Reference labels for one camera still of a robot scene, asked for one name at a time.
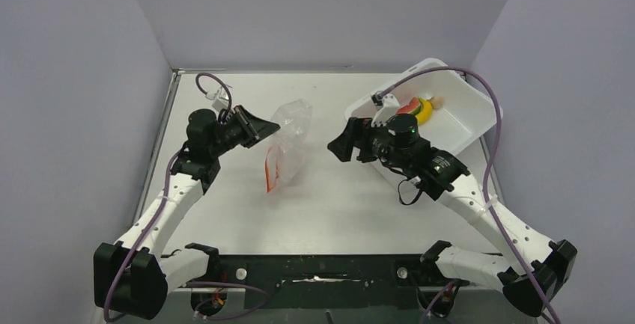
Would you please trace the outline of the clear zip top bag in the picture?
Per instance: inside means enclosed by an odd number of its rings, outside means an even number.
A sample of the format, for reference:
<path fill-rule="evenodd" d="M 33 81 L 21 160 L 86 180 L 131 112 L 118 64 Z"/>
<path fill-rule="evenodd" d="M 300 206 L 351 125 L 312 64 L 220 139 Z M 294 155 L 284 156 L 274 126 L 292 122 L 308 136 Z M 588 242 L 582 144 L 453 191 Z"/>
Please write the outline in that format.
<path fill-rule="evenodd" d="M 264 162 L 267 193 L 288 185 L 304 166 L 312 113 L 312 104 L 298 99 L 281 105 L 271 117 L 280 129 L 269 137 Z"/>

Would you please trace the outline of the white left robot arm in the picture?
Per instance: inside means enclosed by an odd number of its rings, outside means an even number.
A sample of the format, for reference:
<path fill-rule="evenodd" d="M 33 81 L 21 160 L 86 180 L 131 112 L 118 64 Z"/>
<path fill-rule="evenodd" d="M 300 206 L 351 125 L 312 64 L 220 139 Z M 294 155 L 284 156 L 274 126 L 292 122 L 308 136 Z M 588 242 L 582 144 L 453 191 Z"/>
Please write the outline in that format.
<path fill-rule="evenodd" d="M 251 148 L 281 129 L 243 106 L 192 112 L 186 140 L 168 160 L 163 185 L 152 204 L 114 243 L 93 256 L 94 303 L 103 323 L 125 316 L 152 320 L 169 293 L 179 288 L 243 288 L 223 281 L 217 248 L 190 243 L 165 257 L 164 249 L 189 210 L 208 192 L 221 169 L 220 157 Z"/>

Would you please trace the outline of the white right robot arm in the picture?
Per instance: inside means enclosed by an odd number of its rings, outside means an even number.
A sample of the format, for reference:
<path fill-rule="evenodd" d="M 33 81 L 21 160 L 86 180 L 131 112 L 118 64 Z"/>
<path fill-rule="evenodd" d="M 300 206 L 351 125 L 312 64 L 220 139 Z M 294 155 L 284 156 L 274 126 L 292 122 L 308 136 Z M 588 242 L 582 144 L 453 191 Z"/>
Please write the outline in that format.
<path fill-rule="evenodd" d="M 369 118 L 348 120 L 347 149 L 358 149 L 360 162 L 377 161 L 404 176 L 419 194 L 458 214 L 498 251 L 469 251 L 439 241 L 422 256 L 422 277 L 431 284 L 446 278 L 501 292 L 520 312 L 539 317 L 571 276 L 578 250 L 534 230 L 506 206 L 485 197 L 478 179 L 451 153 L 419 135 L 410 114 L 397 114 L 383 126 Z"/>

